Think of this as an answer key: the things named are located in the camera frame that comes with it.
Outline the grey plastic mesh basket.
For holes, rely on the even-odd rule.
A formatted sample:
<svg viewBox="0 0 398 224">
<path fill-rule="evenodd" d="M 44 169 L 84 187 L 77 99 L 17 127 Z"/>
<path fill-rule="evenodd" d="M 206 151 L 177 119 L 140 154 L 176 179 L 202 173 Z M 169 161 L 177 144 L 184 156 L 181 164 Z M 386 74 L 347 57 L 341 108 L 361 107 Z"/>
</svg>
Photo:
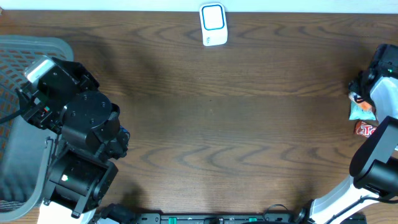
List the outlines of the grey plastic mesh basket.
<svg viewBox="0 0 398 224">
<path fill-rule="evenodd" d="M 1 36 L 1 116 L 19 109 L 16 91 L 24 70 L 43 55 L 73 60 L 72 48 L 53 37 Z M 47 166 L 57 136 L 21 116 L 1 124 L 1 221 L 23 217 L 42 201 Z"/>
</svg>

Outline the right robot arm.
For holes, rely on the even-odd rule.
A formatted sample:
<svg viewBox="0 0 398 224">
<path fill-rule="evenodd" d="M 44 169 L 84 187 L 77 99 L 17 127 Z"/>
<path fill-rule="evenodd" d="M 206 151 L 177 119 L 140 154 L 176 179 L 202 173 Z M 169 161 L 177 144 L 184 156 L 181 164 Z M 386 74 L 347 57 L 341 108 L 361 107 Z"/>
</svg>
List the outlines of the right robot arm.
<svg viewBox="0 0 398 224">
<path fill-rule="evenodd" d="M 397 203 L 397 46 L 377 47 L 369 67 L 348 86 L 376 109 L 379 126 L 356 151 L 349 176 L 309 201 L 297 223 L 342 223 L 374 203 Z"/>
</svg>

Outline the green white wipes packet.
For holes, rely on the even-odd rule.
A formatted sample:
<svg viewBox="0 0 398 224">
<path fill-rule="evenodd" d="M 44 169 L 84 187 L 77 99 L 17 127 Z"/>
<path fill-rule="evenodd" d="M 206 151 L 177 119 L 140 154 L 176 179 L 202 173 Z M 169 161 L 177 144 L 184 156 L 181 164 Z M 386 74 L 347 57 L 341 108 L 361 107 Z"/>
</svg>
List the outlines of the green white wipes packet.
<svg viewBox="0 0 398 224">
<path fill-rule="evenodd" d="M 362 109 L 362 107 L 360 107 L 358 104 L 352 101 L 350 105 L 349 120 L 357 120 L 357 119 L 375 121 L 376 116 L 374 115 L 371 108 Z"/>
</svg>

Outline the orange small box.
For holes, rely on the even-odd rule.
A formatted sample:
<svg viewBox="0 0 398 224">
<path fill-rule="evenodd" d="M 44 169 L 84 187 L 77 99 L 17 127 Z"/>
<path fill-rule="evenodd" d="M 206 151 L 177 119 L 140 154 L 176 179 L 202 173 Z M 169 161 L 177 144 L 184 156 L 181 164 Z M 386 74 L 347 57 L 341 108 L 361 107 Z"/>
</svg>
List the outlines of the orange small box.
<svg viewBox="0 0 398 224">
<path fill-rule="evenodd" d="M 348 98 L 351 100 L 351 111 L 362 110 L 372 111 L 373 107 L 364 98 L 355 92 L 350 92 Z"/>
</svg>

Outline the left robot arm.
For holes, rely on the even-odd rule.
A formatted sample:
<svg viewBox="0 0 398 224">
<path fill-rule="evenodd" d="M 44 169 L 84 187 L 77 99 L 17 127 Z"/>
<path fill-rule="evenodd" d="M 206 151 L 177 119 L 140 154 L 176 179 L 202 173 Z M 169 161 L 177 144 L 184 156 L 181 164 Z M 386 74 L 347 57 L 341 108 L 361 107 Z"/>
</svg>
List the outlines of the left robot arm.
<svg viewBox="0 0 398 224">
<path fill-rule="evenodd" d="M 22 117 L 57 135 L 44 171 L 39 223 L 93 223 L 118 173 L 111 159 L 127 154 L 129 132 L 119 106 L 80 63 L 44 56 L 24 73 Z"/>
</svg>

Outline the white barcode scanner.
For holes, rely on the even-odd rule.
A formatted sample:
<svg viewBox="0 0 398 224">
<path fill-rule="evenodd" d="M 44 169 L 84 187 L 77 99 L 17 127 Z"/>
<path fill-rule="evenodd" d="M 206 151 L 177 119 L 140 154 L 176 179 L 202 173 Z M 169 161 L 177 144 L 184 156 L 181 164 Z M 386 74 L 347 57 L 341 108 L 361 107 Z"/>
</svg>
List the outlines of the white barcode scanner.
<svg viewBox="0 0 398 224">
<path fill-rule="evenodd" d="M 224 5 L 218 2 L 200 7 L 201 33 L 206 47 L 223 45 L 228 40 L 228 26 Z"/>
</svg>

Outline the red chocolate bar wrapper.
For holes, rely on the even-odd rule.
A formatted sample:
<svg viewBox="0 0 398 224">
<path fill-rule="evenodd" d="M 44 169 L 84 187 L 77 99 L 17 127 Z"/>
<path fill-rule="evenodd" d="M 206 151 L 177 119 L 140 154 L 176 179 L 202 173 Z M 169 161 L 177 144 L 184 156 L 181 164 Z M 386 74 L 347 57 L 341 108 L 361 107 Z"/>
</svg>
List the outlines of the red chocolate bar wrapper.
<svg viewBox="0 0 398 224">
<path fill-rule="evenodd" d="M 358 121 L 355 125 L 354 133 L 356 135 L 364 136 L 364 137 L 368 138 L 368 137 L 370 137 L 370 135 L 373 134 L 373 132 L 375 132 L 376 129 L 377 129 L 377 127 L 375 127 L 371 124 L 368 124 L 364 121 Z"/>
</svg>

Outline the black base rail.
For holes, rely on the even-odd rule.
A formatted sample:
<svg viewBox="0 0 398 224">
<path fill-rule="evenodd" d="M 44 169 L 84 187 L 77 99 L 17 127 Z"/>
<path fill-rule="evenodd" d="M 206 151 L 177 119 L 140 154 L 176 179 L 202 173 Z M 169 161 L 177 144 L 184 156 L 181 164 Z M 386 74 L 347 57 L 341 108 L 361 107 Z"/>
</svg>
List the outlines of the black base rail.
<svg viewBox="0 0 398 224">
<path fill-rule="evenodd" d="M 274 211 L 261 214 L 161 214 L 134 213 L 128 208 L 112 203 L 90 223 L 126 224 L 240 224 L 240 223 L 294 223 L 294 216 L 288 212 Z"/>
</svg>

